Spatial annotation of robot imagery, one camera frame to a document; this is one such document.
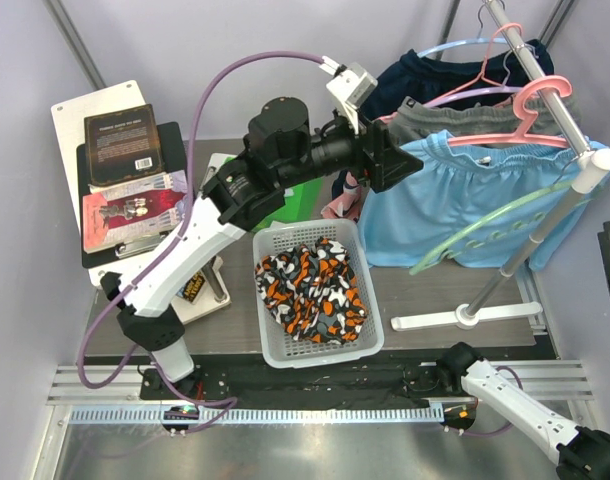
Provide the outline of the orange camouflage shorts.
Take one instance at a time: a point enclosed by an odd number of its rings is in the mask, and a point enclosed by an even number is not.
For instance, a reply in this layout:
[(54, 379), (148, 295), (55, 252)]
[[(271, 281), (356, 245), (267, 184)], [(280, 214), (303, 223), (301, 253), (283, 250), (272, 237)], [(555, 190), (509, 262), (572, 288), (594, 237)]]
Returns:
[(350, 254), (326, 237), (263, 257), (256, 290), (271, 317), (294, 341), (344, 345), (358, 340), (368, 315)]

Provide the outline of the green plastic hanger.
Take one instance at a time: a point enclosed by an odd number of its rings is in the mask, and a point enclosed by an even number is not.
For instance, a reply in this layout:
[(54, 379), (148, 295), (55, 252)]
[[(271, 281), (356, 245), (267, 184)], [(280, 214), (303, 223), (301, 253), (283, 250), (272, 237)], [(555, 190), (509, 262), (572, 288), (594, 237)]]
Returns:
[(553, 194), (555, 192), (567, 189), (571, 186), (572, 181), (566, 182), (557, 182), (545, 188), (536, 190), (527, 195), (519, 197), (516, 200), (509, 202), (508, 204), (493, 210), (492, 212), (484, 215), (476, 222), (468, 225), (464, 229), (458, 231), (457, 233), (451, 235), (443, 242), (439, 243), (436, 247), (429, 250), (422, 259), (415, 264), (414, 266), (409, 268), (409, 274), (414, 276), (419, 274), (422, 271), (425, 271), (433, 266), (439, 264), (443, 259), (449, 258), (454, 259), (461, 254), (461, 252), (454, 252), (451, 247), (463, 240), (465, 237), (473, 233), (474, 231), (480, 229), (481, 227), (487, 225), (488, 223), (496, 220), (497, 218), (506, 215), (507, 213), (516, 210), (525, 206), (530, 202), (534, 202), (542, 197)]

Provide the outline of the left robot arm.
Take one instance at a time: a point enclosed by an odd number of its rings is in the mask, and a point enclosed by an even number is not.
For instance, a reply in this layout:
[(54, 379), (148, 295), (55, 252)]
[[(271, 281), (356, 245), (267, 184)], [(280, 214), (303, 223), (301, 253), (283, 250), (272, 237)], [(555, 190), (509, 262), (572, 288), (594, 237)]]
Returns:
[(204, 184), (182, 224), (155, 249), (152, 263), (130, 275), (109, 272), (102, 278), (107, 298), (120, 309), (123, 334), (153, 356), (172, 396), (190, 397), (198, 375), (171, 300), (192, 275), (282, 208), (288, 188), (347, 169), (383, 192), (422, 167), (381, 121), (353, 127), (335, 115), (311, 133), (303, 101), (269, 101), (249, 121), (243, 151)]

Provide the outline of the pink plastic hanger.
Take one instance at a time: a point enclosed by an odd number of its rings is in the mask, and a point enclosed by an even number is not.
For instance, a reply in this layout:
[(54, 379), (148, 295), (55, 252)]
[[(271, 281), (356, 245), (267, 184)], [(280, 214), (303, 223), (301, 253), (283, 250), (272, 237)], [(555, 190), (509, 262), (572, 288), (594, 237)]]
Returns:
[(537, 144), (555, 148), (569, 148), (569, 142), (560, 136), (532, 134), (531, 127), (538, 118), (536, 109), (528, 107), (530, 97), (540, 93), (556, 93), (568, 97), (573, 91), (571, 83), (563, 76), (549, 75), (531, 81), (523, 87), (513, 102), (513, 113), (520, 120), (512, 133), (493, 133), (452, 137), (450, 146), (484, 144)]

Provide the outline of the light blue shorts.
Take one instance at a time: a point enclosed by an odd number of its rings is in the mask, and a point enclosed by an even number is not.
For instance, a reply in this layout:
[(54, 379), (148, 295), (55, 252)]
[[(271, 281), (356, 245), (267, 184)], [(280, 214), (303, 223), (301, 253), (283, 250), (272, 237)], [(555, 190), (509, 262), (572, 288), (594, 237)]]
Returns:
[[(367, 261), (412, 267), (439, 243), (509, 202), (557, 182), (580, 168), (571, 149), (544, 145), (487, 148), (450, 146), (443, 130), (403, 145), (424, 162), (420, 172), (391, 189), (370, 192), (358, 222)], [(528, 239), (565, 189), (513, 210), (474, 231), (451, 249), (469, 268), (497, 268)]]

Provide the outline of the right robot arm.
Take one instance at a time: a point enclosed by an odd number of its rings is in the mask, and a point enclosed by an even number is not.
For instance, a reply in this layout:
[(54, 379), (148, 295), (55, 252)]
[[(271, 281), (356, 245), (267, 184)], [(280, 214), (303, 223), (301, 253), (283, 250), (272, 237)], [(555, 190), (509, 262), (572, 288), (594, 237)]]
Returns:
[(509, 383), (486, 358), (459, 342), (436, 361), (436, 380), (450, 395), (469, 394), (528, 436), (560, 479), (610, 479), (610, 434), (564, 418)]

